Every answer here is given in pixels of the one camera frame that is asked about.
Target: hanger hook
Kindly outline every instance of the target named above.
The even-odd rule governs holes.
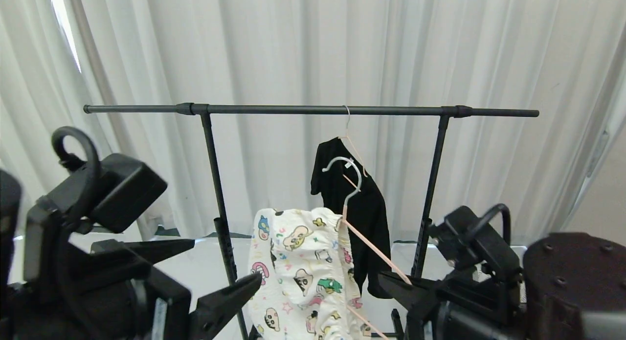
[[[356,184],[356,189],[350,193],[349,195],[346,196],[346,200],[344,200],[344,206],[348,206],[348,201],[350,200],[350,198],[352,198],[354,195],[356,195],[358,193],[358,191],[360,190],[360,184],[362,182],[362,178],[360,176],[360,171],[358,170],[358,168],[356,167],[356,164],[354,164],[353,160],[350,160],[346,157],[335,157],[331,160],[331,162],[328,163],[328,165],[326,166],[326,168],[322,169],[322,173],[326,173],[326,171],[329,171],[331,169],[331,166],[333,165],[333,163],[337,160],[343,160],[343,161],[347,161],[348,164],[350,164],[354,170],[356,170],[356,176],[358,177],[358,182]]]
[[[348,110],[348,121],[346,121],[346,137],[348,136],[348,126],[350,124],[350,108],[344,104],[344,106],[346,107],[346,110]]]

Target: clothing label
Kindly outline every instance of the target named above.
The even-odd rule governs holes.
[[[161,298],[157,298],[155,302],[155,317],[152,321],[152,340],[164,339],[166,316],[167,302]]]

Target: wall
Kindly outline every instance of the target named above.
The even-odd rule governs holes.
[[[622,131],[601,171],[566,228],[585,231],[626,246],[626,131]]]

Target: black metal clothing rack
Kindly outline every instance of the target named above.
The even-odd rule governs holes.
[[[222,191],[222,180],[217,165],[217,153],[215,153],[215,141],[213,139],[213,130],[211,127],[211,114],[317,114],[317,115],[347,115],[346,109],[342,106],[287,106],[287,105],[212,105],[212,104],[195,104],[191,102],[181,103],[177,105],[125,105],[125,106],[91,106],[85,105],[83,110],[87,114],[91,113],[177,113],[182,115],[200,115],[202,128],[206,141],[206,150],[208,151],[208,159],[213,177],[213,186],[215,187],[215,197],[217,198],[217,208],[219,217],[213,220],[215,224],[215,232],[217,233],[218,242],[222,251],[222,259],[226,268],[226,277],[230,285],[237,280],[237,268],[235,266],[235,258],[233,257],[232,242],[230,240],[230,230],[228,229],[228,218],[226,217],[226,206],[224,204],[224,193]],[[350,108],[351,115],[429,115],[438,116],[439,131],[432,157],[432,166],[428,187],[426,190],[426,198],[424,202],[424,210],[420,226],[420,233],[417,239],[417,247],[415,249],[415,257],[411,275],[413,277],[421,277],[424,267],[424,258],[428,243],[428,236],[425,234],[427,227],[432,224],[430,218],[430,210],[432,204],[432,196],[437,181],[439,164],[441,161],[441,152],[443,150],[443,142],[446,137],[448,122],[451,117],[461,118],[468,116],[509,116],[509,117],[537,117],[537,110],[508,110],[508,109],[474,109],[468,106],[440,106],[436,108],[424,107],[395,107],[395,106],[355,106]],[[400,316],[396,309],[391,313],[392,322],[394,324],[395,333],[385,333],[388,337],[404,338],[404,332],[400,323]],[[242,338],[254,339],[258,336],[255,327],[252,327],[250,333],[246,329],[244,314],[239,311],[237,314]]]

